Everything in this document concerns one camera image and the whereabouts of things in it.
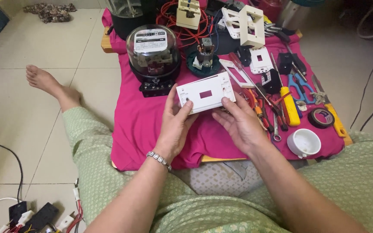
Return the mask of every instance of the silver bracelet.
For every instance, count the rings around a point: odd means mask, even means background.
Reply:
[[[169,172],[172,170],[171,165],[168,164],[168,163],[166,162],[166,160],[165,160],[163,157],[159,156],[159,155],[156,154],[155,152],[153,152],[153,151],[149,151],[149,152],[146,154],[146,157],[148,157],[148,156],[153,157],[154,159],[158,160],[158,162],[160,162],[160,163],[162,163],[163,165],[165,165],[165,166],[168,168],[168,171],[169,171]]]

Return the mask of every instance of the white plastic cup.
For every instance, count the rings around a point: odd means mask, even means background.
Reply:
[[[287,146],[299,158],[305,158],[318,153],[322,144],[313,131],[298,129],[287,138]]]

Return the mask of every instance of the blue scissors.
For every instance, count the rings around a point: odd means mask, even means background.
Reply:
[[[297,84],[297,82],[295,82],[293,80],[293,77],[298,80],[298,82],[300,83],[300,86]],[[290,74],[288,75],[288,78],[289,78],[289,84],[288,84],[289,89],[290,89],[290,87],[296,88],[297,93],[300,96],[300,98],[297,99],[297,98],[294,97],[294,95],[292,95],[293,99],[295,101],[301,101],[302,100],[302,101],[306,102],[306,104],[314,104],[316,102],[316,98],[314,98],[314,97],[312,97],[313,100],[308,99],[308,95],[310,93],[306,93],[306,91],[303,89],[303,87],[307,87],[310,90],[310,92],[315,92],[315,91],[313,90],[313,88],[307,82],[305,82],[302,79],[302,77],[300,77],[300,75],[298,73],[294,73],[294,71],[292,70],[290,72]]]

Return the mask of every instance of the hand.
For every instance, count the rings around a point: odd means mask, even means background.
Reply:
[[[268,145],[264,131],[257,119],[257,115],[250,108],[247,101],[234,92],[236,103],[223,97],[221,102],[231,114],[216,108],[212,116],[230,134],[234,144],[246,155],[254,153],[259,146]]]
[[[197,119],[198,114],[188,115],[192,110],[193,103],[188,100],[181,108],[174,105],[177,92],[175,84],[166,99],[165,109],[162,115],[161,132],[153,151],[162,156],[169,164],[184,148],[188,130]]]

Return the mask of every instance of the bare foot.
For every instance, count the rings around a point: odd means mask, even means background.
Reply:
[[[49,93],[59,101],[62,98],[70,98],[73,101],[80,102],[80,93],[78,91],[61,85],[49,72],[34,65],[28,65],[26,72],[30,86]]]

